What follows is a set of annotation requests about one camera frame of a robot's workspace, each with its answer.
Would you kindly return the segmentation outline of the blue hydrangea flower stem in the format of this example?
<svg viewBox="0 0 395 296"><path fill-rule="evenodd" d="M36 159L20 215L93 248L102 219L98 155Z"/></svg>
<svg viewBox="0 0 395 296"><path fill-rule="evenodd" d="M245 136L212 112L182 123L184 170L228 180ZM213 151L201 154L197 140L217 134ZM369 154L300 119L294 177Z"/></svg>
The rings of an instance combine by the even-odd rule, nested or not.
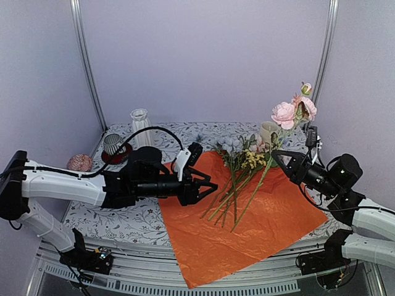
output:
<svg viewBox="0 0 395 296"><path fill-rule="evenodd" d="M216 140L215 144L213 145L213 150L215 152L216 152L217 149L224 149L224 150L226 150L229 153L241 152L243 149L247 149L249 147L249 143L248 143L248 139L249 138L250 138L250 136L249 137L236 136L234 138L230 138L230 137L218 138ZM222 161L221 167L227 170L227 172L225 173L225 178L226 178L226 177L228 177L230 175L230 172L229 172L229 169L225 168L222 159L221 159L221 161Z"/></svg>

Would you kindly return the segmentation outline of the pink rose flower stem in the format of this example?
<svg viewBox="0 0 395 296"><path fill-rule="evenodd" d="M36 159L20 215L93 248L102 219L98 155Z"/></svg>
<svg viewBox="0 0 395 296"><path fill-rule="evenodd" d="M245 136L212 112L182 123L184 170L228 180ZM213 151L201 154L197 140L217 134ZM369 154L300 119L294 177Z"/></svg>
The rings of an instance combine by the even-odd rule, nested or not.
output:
<svg viewBox="0 0 395 296"><path fill-rule="evenodd" d="M271 119L276 129L270 128L268 136L262 137L266 153L271 154L280 149L299 125L315 119L317 108L310 98L312 93L312 85L302 82L300 93L296 93L291 102L281 102L272 109Z"/></svg>

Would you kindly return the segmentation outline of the orange tissue paper sheet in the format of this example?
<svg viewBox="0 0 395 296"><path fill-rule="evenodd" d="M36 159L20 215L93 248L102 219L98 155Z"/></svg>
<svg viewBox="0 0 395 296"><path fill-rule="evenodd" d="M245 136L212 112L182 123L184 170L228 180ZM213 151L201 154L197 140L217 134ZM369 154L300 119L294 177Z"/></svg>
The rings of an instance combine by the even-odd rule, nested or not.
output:
<svg viewBox="0 0 395 296"><path fill-rule="evenodd" d="M263 185L253 177L239 199L245 213L233 228L201 218L214 198L182 207L175 197L159 206L181 274L188 288L209 284L286 249L327 221L279 168L269 169Z"/></svg>

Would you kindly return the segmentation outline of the white ribbed ceramic vase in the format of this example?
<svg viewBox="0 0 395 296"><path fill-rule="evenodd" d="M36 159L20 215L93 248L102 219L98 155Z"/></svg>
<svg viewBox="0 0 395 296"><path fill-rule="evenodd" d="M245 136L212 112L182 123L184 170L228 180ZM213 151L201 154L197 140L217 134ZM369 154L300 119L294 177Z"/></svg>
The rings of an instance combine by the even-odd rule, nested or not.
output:
<svg viewBox="0 0 395 296"><path fill-rule="evenodd" d="M151 126L148 119L148 111L146 109L135 109L130 112L130 117L132 120L132 131L135 133L143 128ZM143 146L153 146L154 140L152 137L152 131L147 130L137 134L134 137L136 148Z"/></svg>

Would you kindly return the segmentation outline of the yellow small flower sprig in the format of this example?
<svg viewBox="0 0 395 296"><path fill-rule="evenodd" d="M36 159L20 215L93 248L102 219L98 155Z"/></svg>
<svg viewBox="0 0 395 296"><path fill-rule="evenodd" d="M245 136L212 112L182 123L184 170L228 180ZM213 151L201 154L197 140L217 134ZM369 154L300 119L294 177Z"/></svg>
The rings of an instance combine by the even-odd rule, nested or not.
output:
<svg viewBox="0 0 395 296"><path fill-rule="evenodd" d="M216 152L223 160L225 168L229 169L230 175L225 178L225 184L218 188L219 192L214 195L213 201L201 218L224 225L227 215L231 213L233 226L237 226L245 213L244 210L238 209L239 199L253 177L266 168L267 158L264 153L249 149L232 153L217 149Z"/></svg>

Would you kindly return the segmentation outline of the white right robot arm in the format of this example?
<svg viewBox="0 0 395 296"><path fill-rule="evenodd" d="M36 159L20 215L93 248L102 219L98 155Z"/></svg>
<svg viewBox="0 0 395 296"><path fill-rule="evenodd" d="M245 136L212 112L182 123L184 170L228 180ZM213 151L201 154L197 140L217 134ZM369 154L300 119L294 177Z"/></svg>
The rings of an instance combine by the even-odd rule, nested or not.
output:
<svg viewBox="0 0 395 296"><path fill-rule="evenodd" d="M301 192L309 188L327 198L330 203L319 210L343 226L321 252L297 259L303 274L338 268L351 260L394 267L394 210L353 190L363 171L352 155L342 154L327 167L301 152L274 150L272 157Z"/></svg>

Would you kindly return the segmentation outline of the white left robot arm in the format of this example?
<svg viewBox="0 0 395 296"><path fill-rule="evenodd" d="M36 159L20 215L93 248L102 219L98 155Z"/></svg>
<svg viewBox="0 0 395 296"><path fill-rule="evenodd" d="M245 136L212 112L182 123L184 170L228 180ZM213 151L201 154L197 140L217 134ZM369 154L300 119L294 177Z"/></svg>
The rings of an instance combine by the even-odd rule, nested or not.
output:
<svg viewBox="0 0 395 296"><path fill-rule="evenodd" d="M162 152L144 146L131 152L127 164L118 172L77 173L39 166L17 151L1 173L1 218L17 221L38 237L51 243L79 268L87 267L92 256L85 249L83 236L55 219L37 202L39 198L74 200L101 208L134 206L145 197L177 197L182 206L194 205L218 186L211 177L194 169L202 153L194 143L182 149L175 163L167 168Z"/></svg>

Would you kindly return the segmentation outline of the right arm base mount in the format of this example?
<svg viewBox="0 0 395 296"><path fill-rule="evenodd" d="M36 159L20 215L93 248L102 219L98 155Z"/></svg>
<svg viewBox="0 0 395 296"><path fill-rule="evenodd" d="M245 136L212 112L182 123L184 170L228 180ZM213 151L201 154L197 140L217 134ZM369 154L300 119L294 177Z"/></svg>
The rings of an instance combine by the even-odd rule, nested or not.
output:
<svg viewBox="0 0 395 296"><path fill-rule="evenodd" d="M339 268L335 275L319 276L318 283L327 290L339 288L342 285L346 271L349 269L351 259L346 258L341 247L345 240L353 234L350 230L339 229L324 243L323 250L319 252L304 252L296 257L295 264L302 275L321 273Z"/></svg>

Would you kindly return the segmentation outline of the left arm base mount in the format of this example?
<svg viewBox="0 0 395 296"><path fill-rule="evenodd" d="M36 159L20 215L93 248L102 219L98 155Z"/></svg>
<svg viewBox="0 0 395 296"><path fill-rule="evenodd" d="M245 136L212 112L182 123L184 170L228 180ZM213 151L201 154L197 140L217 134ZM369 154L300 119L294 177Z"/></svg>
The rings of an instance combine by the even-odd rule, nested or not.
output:
<svg viewBox="0 0 395 296"><path fill-rule="evenodd" d="M73 249L61 252L59 262L78 270L109 275L114 260L112 251L102 246L88 250L82 233L75 228L72 232L75 236Z"/></svg>

